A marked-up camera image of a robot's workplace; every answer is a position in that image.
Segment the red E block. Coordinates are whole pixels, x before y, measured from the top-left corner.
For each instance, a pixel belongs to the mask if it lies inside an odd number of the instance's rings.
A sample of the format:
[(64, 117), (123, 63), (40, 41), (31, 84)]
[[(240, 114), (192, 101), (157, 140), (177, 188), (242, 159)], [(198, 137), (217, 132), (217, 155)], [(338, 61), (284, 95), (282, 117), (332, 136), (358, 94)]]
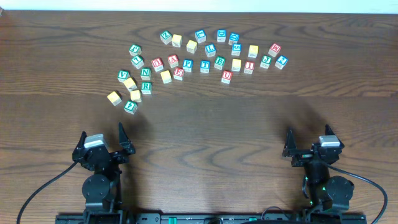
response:
[(184, 72), (184, 69), (176, 67), (174, 70), (174, 79), (182, 81)]

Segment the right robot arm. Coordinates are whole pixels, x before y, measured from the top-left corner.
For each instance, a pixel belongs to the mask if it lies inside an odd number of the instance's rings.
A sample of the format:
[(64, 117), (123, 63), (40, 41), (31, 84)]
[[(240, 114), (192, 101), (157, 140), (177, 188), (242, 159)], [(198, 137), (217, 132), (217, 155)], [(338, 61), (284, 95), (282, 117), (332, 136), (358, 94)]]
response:
[(295, 214), (294, 219), (302, 223), (354, 223), (360, 220), (347, 214), (353, 196), (352, 181), (330, 175), (329, 166), (339, 159), (344, 144), (336, 137), (329, 125), (325, 133), (310, 149), (299, 149), (292, 130), (288, 130), (282, 155), (292, 159), (293, 167), (303, 167), (302, 191), (310, 200), (310, 206)]

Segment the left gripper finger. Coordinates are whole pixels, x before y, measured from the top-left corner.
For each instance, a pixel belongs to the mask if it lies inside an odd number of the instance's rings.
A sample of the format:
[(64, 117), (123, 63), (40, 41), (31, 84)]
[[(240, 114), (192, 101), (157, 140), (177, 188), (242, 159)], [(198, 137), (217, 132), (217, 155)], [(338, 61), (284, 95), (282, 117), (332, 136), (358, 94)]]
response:
[(78, 142), (78, 144), (76, 145), (76, 148), (77, 148), (77, 149), (83, 149), (83, 148), (84, 148), (84, 143), (85, 143), (86, 137), (87, 137), (86, 132), (83, 131), (83, 132), (81, 133), (79, 142)]
[(120, 144), (120, 146), (124, 150), (133, 150), (134, 146), (133, 146), (131, 140), (128, 138), (128, 136), (124, 130), (123, 124), (121, 122), (119, 122), (118, 128), (119, 128), (119, 144)]

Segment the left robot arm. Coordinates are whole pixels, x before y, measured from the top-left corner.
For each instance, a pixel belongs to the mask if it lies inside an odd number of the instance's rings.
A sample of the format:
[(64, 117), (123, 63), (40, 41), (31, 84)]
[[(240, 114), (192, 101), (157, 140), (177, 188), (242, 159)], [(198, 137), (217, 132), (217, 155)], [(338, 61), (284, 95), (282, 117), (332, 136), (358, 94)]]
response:
[(129, 162), (129, 156), (136, 153), (123, 125), (118, 124), (120, 151), (109, 152), (102, 134), (88, 136), (82, 132), (72, 153), (72, 160), (89, 171), (83, 183), (85, 198), (83, 223), (123, 224), (135, 221), (134, 215), (121, 208), (121, 174), (119, 165)]

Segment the green N block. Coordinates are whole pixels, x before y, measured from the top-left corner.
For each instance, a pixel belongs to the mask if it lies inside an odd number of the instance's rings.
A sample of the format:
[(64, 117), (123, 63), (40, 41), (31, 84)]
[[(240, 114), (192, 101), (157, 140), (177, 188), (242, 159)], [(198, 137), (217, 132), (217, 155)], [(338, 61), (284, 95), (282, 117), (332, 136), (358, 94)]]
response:
[(141, 79), (150, 81), (151, 80), (151, 69), (150, 68), (143, 68), (141, 70)]

